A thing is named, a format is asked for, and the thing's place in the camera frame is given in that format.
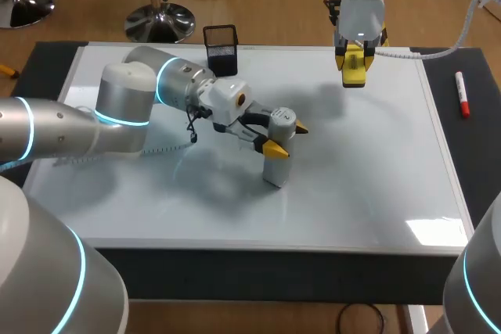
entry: white cable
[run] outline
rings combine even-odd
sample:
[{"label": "white cable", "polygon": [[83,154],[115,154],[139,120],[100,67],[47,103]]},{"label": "white cable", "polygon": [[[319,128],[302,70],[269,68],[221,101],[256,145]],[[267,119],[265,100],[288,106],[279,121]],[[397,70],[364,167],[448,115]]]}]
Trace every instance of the white cable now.
[{"label": "white cable", "polygon": [[[464,26],[463,30],[461,31],[460,38],[457,40],[457,42],[454,44],[453,47],[442,51],[442,52],[437,52],[435,54],[428,54],[428,55],[421,55],[418,52],[411,52],[410,54],[401,54],[397,52],[385,52],[381,50],[376,50],[376,55],[379,56],[385,56],[387,58],[398,58],[398,59],[414,59],[414,60],[428,60],[428,59],[437,59],[437,58],[442,58],[444,56],[450,55],[453,52],[455,52],[461,45],[464,43],[464,40],[467,37],[468,30],[470,29],[471,21],[473,19],[473,14],[475,12],[475,9],[477,8],[477,4],[479,2],[489,2],[491,0],[472,0],[470,3],[470,7],[468,7],[468,12],[467,12],[467,17],[464,21]],[[498,3],[501,5],[501,0],[493,0],[494,2]],[[355,44],[363,48],[363,44],[360,43],[359,41],[355,41]]]},{"label": "white cable", "polygon": [[[175,152],[178,150],[187,149],[192,145],[193,145],[192,142],[187,142],[185,144],[175,145],[175,146],[165,146],[165,147],[161,147],[161,148],[144,149],[141,152],[140,156],[156,156],[159,154]],[[102,158],[110,159],[111,157],[104,154],[104,155],[98,155],[98,156],[84,156],[82,158],[64,158],[64,159],[57,160],[52,166],[53,167],[60,167],[60,166],[66,166],[68,164],[81,164],[81,163],[87,163],[87,162],[94,162],[96,160],[101,160]]]},{"label": "white cable", "polygon": [[11,168],[19,167],[30,162],[31,160],[15,160],[13,162],[4,163],[3,165],[0,165],[0,174],[4,171],[10,170]]}]

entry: red marker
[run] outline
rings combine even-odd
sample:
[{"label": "red marker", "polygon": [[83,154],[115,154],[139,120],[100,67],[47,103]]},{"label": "red marker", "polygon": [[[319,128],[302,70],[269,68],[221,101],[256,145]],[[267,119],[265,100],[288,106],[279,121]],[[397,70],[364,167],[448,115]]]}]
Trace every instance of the red marker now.
[{"label": "red marker", "polygon": [[467,119],[470,117],[470,106],[468,106],[467,90],[464,87],[464,78],[461,72],[456,72],[456,86],[460,94],[461,113]]}]

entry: wooden floor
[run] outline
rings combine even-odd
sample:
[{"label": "wooden floor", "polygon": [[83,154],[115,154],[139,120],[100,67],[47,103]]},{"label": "wooden floor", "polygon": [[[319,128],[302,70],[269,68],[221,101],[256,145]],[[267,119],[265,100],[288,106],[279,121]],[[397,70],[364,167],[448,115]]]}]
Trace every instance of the wooden floor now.
[{"label": "wooden floor", "polygon": [[[56,10],[34,26],[0,31],[0,63],[22,70],[37,41],[126,41],[125,17],[149,0],[56,0]],[[322,0],[171,0],[196,16],[196,33],[188,43],[202,43],[205,25],[233,23],[241,44],[332,45],[332,26]],[[385,0],[392,46],[454,44],[470,0]],[[501,83],[501,23],[479,9],[467,38],[481,47]],[[13,81],[0,77],[0,95]],[[333,333],[341,305],[312,303],[133,303],[128,333]],[[397,307],[381,308],[388,334],[399,328]],[[429,310],[431,321],[440,309]],[[376,333],[377,321],[367,308],[348,312],[344,334]]]}]

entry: whiteboard surface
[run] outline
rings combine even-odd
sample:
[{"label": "whiteboard surface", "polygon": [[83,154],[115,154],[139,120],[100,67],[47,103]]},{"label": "whiteboard surface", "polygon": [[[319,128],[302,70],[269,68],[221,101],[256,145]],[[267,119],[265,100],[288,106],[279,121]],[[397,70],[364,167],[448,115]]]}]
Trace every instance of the whiteboard surface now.
[{"label": "whiteboard surface", "polygon": [[[131,49],[83,48],[62,100],[94,108],[104,66]],[[162,49],[206,65],[203,46]],[[421,62],[378,56],[365,88],[344,89],[333,48],[240,46],[238,59],[259,102],[290,107],[310,130],[295,138],[283,189],[261,179],[261,155],[198,120],[188,149],[38,161],[25,191],[96,247],[461,251],[467,209]],[[145,148],[188,142],[186,125],[185,113],[155,105]]]}]

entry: chrome chair base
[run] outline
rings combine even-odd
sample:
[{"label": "chrome chair base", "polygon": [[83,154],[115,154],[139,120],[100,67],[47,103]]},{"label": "chrome chair base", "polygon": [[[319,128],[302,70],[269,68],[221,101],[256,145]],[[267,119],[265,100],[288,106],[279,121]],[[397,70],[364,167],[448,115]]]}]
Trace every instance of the chrome chair base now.
[{"label": "chrome chair base", "polygon": [[54,0],[0,0],[0,28],[27,27],[54,10]]},{"label": "chrome chair base", "polygon": [[145,5],[127,17],[124,28],[133,42],[178,43],[195,31],[195,16],[173,3],[161,3],[159,9]]}]

